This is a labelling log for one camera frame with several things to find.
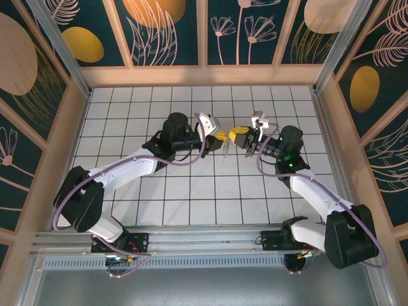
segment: leaf illustration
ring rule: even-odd
[[[377,66],[396,67],[408,55],[408,32],[383,35],[373,50],[373,60]]]
[[[174,22],[171,19],[169,13],[166,11],[163,13],[160,6],[157,5],[157,11],[159,15],[159,24],[164,24],[159,30],[161,39],[157,44],[158,55],[156,60],[152,62],[152,65],[162,66],[169,60],[171,60],[170,66],[174,63],[177,56],[177,33],[174,26]]]
[[[56,24],[67,26],[80,11],[78,0],[45,0]]]
[[[393,0],[385,21],[391,32],[405,32],[408,29],[408,0]]]
[[[136,65],[144,66],[146,63],[146,46],[141,35],[141,27],[138,23],[135,25],[129,18],[126,17],[126,19],[129,22],[133,33],[133,46],[131,51],[132,59],[136,62]]]
[[[134,23],[127,18],[133,32],[131,55],[134,63],[138,66],[172,65],[177,56],[177,34],[168,12],[163,12],[158,2],[153,10],[147,0],[129,1],[129,9],[140,21]]]
[[[384,193],[408,189],[408,120],[396,131],[373,139],[366,150],[375,179]]]

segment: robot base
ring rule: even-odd
[[[126,245],[122,248],[123,251],[134,253],[146,253],[149,246],[148,233],[129,233],[127,234]],[[105,244],[97,238],[92,239],[91,253],[116,253],[109,249]]]

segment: enclosure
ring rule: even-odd
[[[407,17],[405,0],[3,1],[1,304],[406,305]],[[287,274],[260,231],[323,220],[233,143],[105,196],[104,212],[150,235],[152,263],[127,279],[103,271],[90,234],[51,231],[72,167],[132,154],[170,113],[228,133],[257,110],[301,129],[317,178],[371,210],[386,269],[321,255]]]

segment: metal frame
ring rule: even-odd
[[[131,233],[149,233],[148,252],[152,264],[145,268],[222,268],[282,266],[283,252],[262,251],[254,240],[271,226],[141,226]],[[89,261],[96,266],[81,266]],[[44,270],[103,269],[104,254],[91,254],[91,236],[74,231],[39,232],[34,240],[31,261],[22,281],[16,306],[34,305]]]
[[[339,32],[339,35],[337,35],[336,40],[331,47],[326,60],[324,61],[323,68],[317,77],[315,83],[315,91],[317,93],[320,93],[323,90],[337,63],[347,50],[347,47],[358,30],[358,27],[363,22],[365,15],[370,9],[371,2],[372,0],[359,0],[355,2],[346,23]]]
[[[337,186],[340,189],[339,195],[353,203],[357,203],[357,197],[354,195],[351,184],[347,179],[346,169],[344,168],[342,157],[339,154],[339,144],[336,141],[336,137],[333,134],[333,131],[330,129],[330,126],[333,126],[333,122],[331,120],[330,114],[327,111],[324,99],[321,96],[321,93],[316,94],[316,92],[313,91],[311,91],[311,93],[313,104],[316,108],[316,111],[318,112],[317,118],[322,130],[323,140],[326,144],[326,148],[328,149],[328,156],[330,165],[333,169],[333,175],[336,182],[338,182]],[[368,261],[375,265],[380,265],[381,260],[381,258],[374,258]],[[378,305],[397,306],[397,300],[392,290],[386,270],[366,268],[366,271]]]

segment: dark teal wallpaper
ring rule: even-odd
[[[123,66],[102,0],[45,0],[81,67]]]
[[[10,0],[0,3],[0,98],[48,138],[66,84]]]
[[[365,146],[365,152],[393,225],[408,222],[408,108]]]
[[[282,64],[322,64],[349,14],[350,1],[301,0]]]
[[[198,65],[196,0],[115,0],[135,66]]]
[[[14,231],[42,155],[0,114],[0,228]]]
[[[344,60],[346,59],[350,49],[353,47],[354,43],[356,42],[358,36],[360,35],[361,31],[365,27],[365,24],[367,23],[367,20],[370,18],[372,11],[374,8],[377,6],[379,0],[372,0],[370,8],[368,9],[367,14],[365,15],[364,20],[361,22],[360,26],[358,27],[356,34],[354,34],[353,39],[350,41],[350,44],[347,46],[346,50],[344,51],[343,56],[339,60],[339,62],[336,65],[336,68],[334,69],[334,73],[337,74],[341,66],[343,65]]]
[[[339,81],[363,136],[408,90],[408,4],[389,1]]]
[[[3,261],[6,258],[6,253],[8,250],[8,245],[0,244],[0,270],[1,266],[3,265]]]
[[[271,64],[287,0],[208,1],[208,64]]]
[[[54,47],[52,46],[51,41],[49,40],[47,34],[45,34],[45,32],[44,32],[42,26],[40,26],[40,24],[38,23],[36,17],[34,16],[33,11],[31,11],[29,5],[27,4],[26,1],[23,1],[23,4],[24,4],[26,10],[27,10],[27,11],[29,12],[29,14],[31,15],[31,18],[32,18],[32,19],[34,20],[34,22],[36,23],[37,28],[41,31],[42,35],[43,35],[44,38],[46,39],[48,45],[49,45],[50,47],[52,47],[52,50],[54,51],[55,56],[58,58],[59,62],[60,62],[61,65],[63,66],[65,72],[67,73],[67,75],[71,76],[71,73],[69,73],[68,69],[66,69],[66,66],[65,66],[64,62],[63,62],[62,59],[60,58],[58,52],[55,51]]]

